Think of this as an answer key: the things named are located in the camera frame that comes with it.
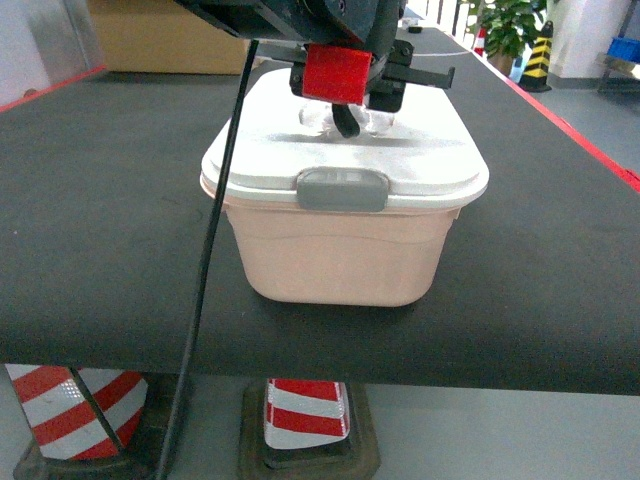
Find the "black gripper red block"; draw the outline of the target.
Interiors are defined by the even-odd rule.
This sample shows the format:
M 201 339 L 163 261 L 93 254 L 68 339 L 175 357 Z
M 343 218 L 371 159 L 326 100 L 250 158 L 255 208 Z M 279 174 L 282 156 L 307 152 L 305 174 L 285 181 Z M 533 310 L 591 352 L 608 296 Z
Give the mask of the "black gripper red block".
M 289 62 L 293 94 L 396 113 L 409 84 L 450 88 L 454 73 L 412 68 L 414 47 L 397 38 L 403 1 L 183 1 L 226 33 L 280 41 L 266 56 Z

